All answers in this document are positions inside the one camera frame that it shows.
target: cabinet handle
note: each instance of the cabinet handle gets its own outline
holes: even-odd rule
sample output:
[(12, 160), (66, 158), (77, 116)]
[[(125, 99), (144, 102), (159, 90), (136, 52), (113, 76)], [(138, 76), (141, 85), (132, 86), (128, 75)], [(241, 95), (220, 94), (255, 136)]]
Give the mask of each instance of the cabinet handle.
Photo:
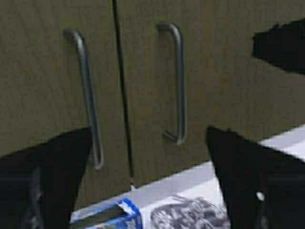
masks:
[(179, 28), (169, 22), (161, 21), (157, 24), (159, 31), (169, 31), (175, 39), (176, 45), (176, 74), (177, 74), (177, 107), (178, 107), (178, 136), (173, 135), (169, 131), (164, 132), (164, 136), (170, 141), (175, 142), (177, 145), (181, 145), (186, 140), (186, 86), (184, 77), (184, 54), (183, 54), (183, 36)]
[(103, 148), (101, 143), (101, 133), (98, 125), (98, 118), (95, 107), (94, 89), (92, 84), (92, 74), (88, 55), (88, 49), (84, 37), (80, 32), (74, 29), (66, 28), (63, 30), (63, 36), (77, 48), (79, 55), (80, 71), (82, 85), (87, 105), (87, 114), (92, 131), (92, 152), (94, 167), (96, 170), (102, 168)]

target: wooden cabinet door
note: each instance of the wooden cabinet door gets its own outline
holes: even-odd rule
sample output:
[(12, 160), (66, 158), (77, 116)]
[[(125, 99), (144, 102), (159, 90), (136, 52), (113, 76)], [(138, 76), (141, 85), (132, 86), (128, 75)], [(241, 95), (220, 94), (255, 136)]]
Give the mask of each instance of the wooden cabinet door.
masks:
[[(213, 119), (208, 95), (217, 80), (211, 77), (214, 1), (119, 0), (117, 11), (133, 178), (141, 186), (209, 159), (204, 133)], [(175, 42), (157, 30), (160, 21), (174, 23), (183, 35), (187, 139), (180, 146), (163, 137), (166, 130), (177, 134), (178, 98)]]
[[(215, 1), (213, 77), (221, 85), (214, 98), (223, 104), (215, 117), (220, 126), (259, 141), (304, 124), (304, 76), (252, 57), (255, 33), (303, 19), (304, 10), (301, 0)], [(229, 123), (221, 121), (225, 117)]]
[[(305, 3), (239, 0), (119, 0), (133, 176), (141, 186), (209, 159), (210, 124), (262, 140), (305, 121), (304, 77), (251, 57), (252, 37), (302, 18)], [(176, 24), (184, 39), (187, 139), (177, 133), (174, 40), (156, 24)]]
[(1, 155), (89, 125), (76, 48), (62, 34), (74, 28), (89, 49), (104, 149), (102, 169), (88, 163), (76, 208), (128, 191), (112, 1), (1, 1), (0, 8)]

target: box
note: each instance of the box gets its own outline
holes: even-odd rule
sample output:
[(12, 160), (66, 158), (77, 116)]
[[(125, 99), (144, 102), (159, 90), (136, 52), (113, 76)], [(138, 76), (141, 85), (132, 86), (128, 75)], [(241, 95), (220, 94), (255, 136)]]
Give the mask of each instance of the box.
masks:
[(89, 207), (71, 216), (70, 229), (142, 229), (139, 209), (124, 198), (103, 207)]

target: black object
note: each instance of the black object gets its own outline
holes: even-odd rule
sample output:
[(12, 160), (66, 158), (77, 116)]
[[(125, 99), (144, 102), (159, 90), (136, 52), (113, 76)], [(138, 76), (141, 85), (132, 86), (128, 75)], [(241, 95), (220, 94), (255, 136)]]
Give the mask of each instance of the black object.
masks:
[(8, 229), (44, 229), (38, 168), (0, 173), (0, 224)]
[(252, 56), (287, 72), (305, 74), (305, 19), (275, 25), (253, 37)]
[(68, 229), (91, 146), (90, 128), (66, 132), (2, 157), (0, 172), (18, 173), (40, 167), (40, 208), (45, 228)]
[(262, 208), (256, 194), (264, 193), (269, 177), (277, 174), (305, 174), (303, 161), (247, 140), (231, 130), (223, 131), (209, 126), (206, 130), (206, 144), (232, 229), (256, 228)]
[(304, 173), (268, 177), (264, 210), (270, 229), (303, 228), (304, 206)]

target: cardboard box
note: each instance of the cardboard box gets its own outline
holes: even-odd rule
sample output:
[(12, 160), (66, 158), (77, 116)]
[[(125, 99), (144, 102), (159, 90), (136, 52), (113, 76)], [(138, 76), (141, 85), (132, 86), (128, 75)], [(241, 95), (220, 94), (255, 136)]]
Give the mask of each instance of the cardboard box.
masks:
[(127, 198), (72, 214), (70, 229), (142, 229), (139, 209)]

